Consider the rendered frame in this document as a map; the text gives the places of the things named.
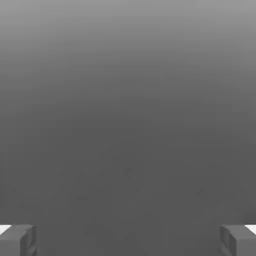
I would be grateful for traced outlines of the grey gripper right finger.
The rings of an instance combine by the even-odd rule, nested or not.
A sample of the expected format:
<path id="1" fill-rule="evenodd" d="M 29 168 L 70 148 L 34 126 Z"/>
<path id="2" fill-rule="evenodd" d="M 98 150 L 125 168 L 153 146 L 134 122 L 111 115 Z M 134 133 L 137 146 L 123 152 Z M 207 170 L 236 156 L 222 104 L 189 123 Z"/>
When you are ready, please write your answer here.
<path id="1" fill-rule="evenodd" d="M 256 256 L 256 224 L 221 225 L 219 235 L 223 256 Z"/>

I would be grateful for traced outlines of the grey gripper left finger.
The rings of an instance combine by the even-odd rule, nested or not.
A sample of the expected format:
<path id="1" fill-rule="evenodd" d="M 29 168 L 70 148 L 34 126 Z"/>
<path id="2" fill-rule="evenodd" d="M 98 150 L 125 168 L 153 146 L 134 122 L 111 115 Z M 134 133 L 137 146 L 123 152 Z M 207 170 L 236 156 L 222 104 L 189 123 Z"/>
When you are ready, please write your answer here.
<path id="1" fill-rule="evenodd" d="M 37 227 L 0 224 L 0 256 L 37 256 Z"/>

